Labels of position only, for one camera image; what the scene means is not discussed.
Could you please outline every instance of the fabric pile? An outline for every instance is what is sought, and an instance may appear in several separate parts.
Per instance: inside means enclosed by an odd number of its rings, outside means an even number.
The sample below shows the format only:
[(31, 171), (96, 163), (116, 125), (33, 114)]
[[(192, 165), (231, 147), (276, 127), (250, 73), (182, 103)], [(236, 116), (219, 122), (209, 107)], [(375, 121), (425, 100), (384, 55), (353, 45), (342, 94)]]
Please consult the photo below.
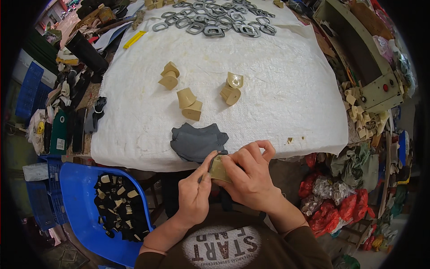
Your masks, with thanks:
[(149, 229), (136, 186), (126, 177), (102, 174), (94, 188), (97, 195), (94, 204), (100, 214), (98, 223), (103, 224), (106, 235), (114, 238), (113, 231), (121, 231), (123, 240), (143, 242)]
[(227, 140), (228, 135), (221, 133), (215, 123), (199, 129), (184, 123), (172, 129), (170, 146), (182, 160), (202, 163), (214, 150), (228, 154), (224, 149)]

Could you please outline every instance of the blue plastic crate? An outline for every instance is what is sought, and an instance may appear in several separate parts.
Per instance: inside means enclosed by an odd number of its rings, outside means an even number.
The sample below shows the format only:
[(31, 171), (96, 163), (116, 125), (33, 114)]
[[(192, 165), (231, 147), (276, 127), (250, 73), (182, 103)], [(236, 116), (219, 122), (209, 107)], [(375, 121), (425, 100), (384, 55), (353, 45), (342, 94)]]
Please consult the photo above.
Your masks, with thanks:
[(49, 194), (61, 193), (60, 186), (60, 170), (63, 162), (61, 161), (61, 155), (41, 155), (40, 158), (46, 160), (48, 163), (48, 175), (49, 175)]
[(46, 98), (52, 89), (40, 81), (42, 75), (43, 68), (32, 62), (19, 91), (15, 115), (28, 120), (37, 109), (45, 108)]
[(34, 218), (39, 227), (46, 231), (55, 227), (55, 219), (49, 204), (48, 193), (44, 181), (25, 182)]
[(50, 197), (54, 207), (55, 222), (59, 225), (69, 222), (64, 208), (63, 196), (61, 194), (50, 194)]

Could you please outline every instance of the white cloth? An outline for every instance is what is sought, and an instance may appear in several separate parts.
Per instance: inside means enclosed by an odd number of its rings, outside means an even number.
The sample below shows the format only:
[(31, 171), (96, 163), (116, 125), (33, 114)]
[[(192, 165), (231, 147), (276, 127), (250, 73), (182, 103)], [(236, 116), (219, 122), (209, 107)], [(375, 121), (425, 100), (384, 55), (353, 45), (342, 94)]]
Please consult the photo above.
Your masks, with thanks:
[[(209, 38), (175, 26), (153, 32), (153, 24), (164, 20), (161, 14), (181, 10), (172, 6), (147, 11), (136, 31), (129, 28), (101, 85), (107, 105), (92, 136), (92, 158), (104, 165), (155, 172), (196, 168), (170, 147), (171, 129), (185, 122), (196, 128), (216, 123), (229, 135), (229, 152), (268, 139), (275, 158), (338, 154), (348, 141), (346, 111), (312, 26), (302, 25), (288, 8), (262, 0), (253, 3), (276, 14), (270, 19), (275, 36), (251, 38), (231, 29), (224, 38)], [(245, 17), (255, 20), (250, 12)], [(123, 49), (138, 31), (147, 33)], [(169, 61), (180, 71), (172, 91), (158, 84)], [(244, 76), (242, 96), (233, 106), (219, 95), (228, 71)], [(198, 122), (186, 119), (179, 109), (176, 92), (186, 87), (203, 102)]]

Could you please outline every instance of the wall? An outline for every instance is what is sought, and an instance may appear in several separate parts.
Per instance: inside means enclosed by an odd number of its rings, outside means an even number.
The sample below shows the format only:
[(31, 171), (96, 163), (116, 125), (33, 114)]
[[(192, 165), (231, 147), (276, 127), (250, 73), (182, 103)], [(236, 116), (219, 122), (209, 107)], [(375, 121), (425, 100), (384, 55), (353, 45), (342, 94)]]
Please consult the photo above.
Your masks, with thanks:
[(55, 80), (57, 76), (55, 76), (51, 71), (43, 67), (40, 63), (36, 62), (28, 53), (26, 53), (23, 49), (19, 52), (18, 59), (15, 63), (15, 67), (12, 72), (12, 78), (15, 79), (18, 83), (22, 84), (25, 74), (27, 73), (28, 67), (31, 62), (35, 62), (38, 66), (44, 69), (42, 82), (48, 85), (51, 88), (54, 88)]

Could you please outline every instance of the black cylinder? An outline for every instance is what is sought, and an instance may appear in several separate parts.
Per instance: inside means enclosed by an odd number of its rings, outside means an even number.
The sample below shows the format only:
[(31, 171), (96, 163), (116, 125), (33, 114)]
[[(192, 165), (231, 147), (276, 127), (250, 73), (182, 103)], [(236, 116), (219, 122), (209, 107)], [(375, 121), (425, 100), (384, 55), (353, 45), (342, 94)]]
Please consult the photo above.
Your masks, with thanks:
[(108, 69), (108, 62), (100, 56), (97, 50), (76, 30), (66, 42), (69, 49), (80, 61), (96, 74), (103, 74)]

